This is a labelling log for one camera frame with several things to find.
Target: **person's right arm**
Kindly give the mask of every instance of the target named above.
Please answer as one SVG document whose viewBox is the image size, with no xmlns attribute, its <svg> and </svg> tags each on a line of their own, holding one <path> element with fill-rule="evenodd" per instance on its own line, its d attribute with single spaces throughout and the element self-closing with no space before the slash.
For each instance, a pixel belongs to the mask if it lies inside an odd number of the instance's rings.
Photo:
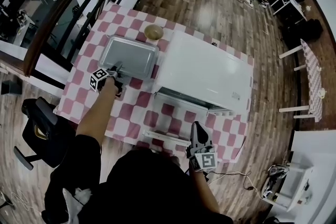
<svg viewBox="0 0 336 224">
<path fill-rule="evenodd" d="M 189 163 L 189 174 L 194 183 L 194 186 L 198 192 L 199 198 L 203 204 L 203 206 L 214 213 L 219 213 L 219 205 L 218 202 L 211 192 L 203 172 L 195 172 L 192 165 Z"/>
</svg>

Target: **railing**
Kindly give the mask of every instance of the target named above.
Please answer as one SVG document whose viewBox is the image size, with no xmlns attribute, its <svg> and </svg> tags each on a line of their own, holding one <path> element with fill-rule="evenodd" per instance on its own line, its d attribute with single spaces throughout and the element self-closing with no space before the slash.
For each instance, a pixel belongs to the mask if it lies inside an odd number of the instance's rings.
<svg viewBox="0 0 336 224">
<path fill-rule="evenodd" d="M 91 0 L 85 0 L 82 3 L 82 5 L 79 7 L 79 10 L 74 14 L 71 22 L 64 31 L 63 36 L 61 37 L 59 42 L 57 42 L 55 47 L 52 47 L 48 44 L 47 40 L 49 39 L 60 17 L 65 12 L 66 8 L 70 5 L 71 1 L 72 0 L 56 1 L 50 12 L 46 15 L 45 19 L 41 23 L 41 26 L 38 28 L 37 33 L 28 48 L 23 64 L 19 63 L 21 67 L 23 66 L 23 73 L 25 76 L 34 76 L 40 80 L 43 80 L 44 82 L 47 82 L 59 88 L 64 88 L 64 84 L 37 71 L 35 69 L 37 61 L 40 55 L 44 54 L 46 57 L 57 63 L 59 66 L 70 71 L 72 68 L 71 60 L 76 52 L 76 49 L 81 48 L 82 44 L 89 34 L 89 26 L 93 25 L 96 22 L 99 16 L 99 12 L 101 12 L 102 10 L 101 7 L 102 5 L 104 5 L 106 0 L 98 0 L 93 10 L 89 13 L 84 25 L 80 29 L 75 41 L 72 42 L 69 54 L 64 57 L 61 53 L 65 47 L 66 41 L 68 40 L 71 31 L 76 25 L 76 22 L 78 21 Z"/>
</svg>

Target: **metal tray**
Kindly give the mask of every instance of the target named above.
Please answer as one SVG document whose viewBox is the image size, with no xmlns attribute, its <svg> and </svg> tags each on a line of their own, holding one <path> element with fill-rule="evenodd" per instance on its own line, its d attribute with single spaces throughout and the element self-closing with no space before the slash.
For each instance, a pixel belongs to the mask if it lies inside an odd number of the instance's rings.
<svg viewBox="0 0 336 224">
<path fill-rule="evenodd" d="M 109 69 L 122 62 L 120 73 L 137 79 L 151 76 L 158 48 L 124 37 L 112 36 L 98 62 L 100 68 Z"/>
</svg>

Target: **black and white marker cube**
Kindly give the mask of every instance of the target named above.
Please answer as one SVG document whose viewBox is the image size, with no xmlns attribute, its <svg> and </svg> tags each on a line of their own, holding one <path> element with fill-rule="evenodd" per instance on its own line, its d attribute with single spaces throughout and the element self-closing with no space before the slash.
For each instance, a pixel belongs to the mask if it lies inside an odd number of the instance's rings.
<svg viewBox="0 0 336 224">
<path fill-rule="evenodd" d="M 95 72 L 93 72 L 90 76 L 90 87 L 95 91 L 98 92 L 98 83 L 105 78 L 107 78 L 109 74 L 106 70 L 99 68 Z"/>
</svg>

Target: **trash bin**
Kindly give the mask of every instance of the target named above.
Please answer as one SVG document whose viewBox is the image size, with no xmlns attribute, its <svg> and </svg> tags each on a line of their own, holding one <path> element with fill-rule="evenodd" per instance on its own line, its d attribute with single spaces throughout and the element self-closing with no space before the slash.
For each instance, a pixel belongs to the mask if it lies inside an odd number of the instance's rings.
<svg viewBox="0 0 336 224">
<path fill-rule="evenodd" d="M 22 94 L 22 87 L 19 83 L 6 80 L 1 83 L 1 95 L 20 95 Z"/>
</svg>

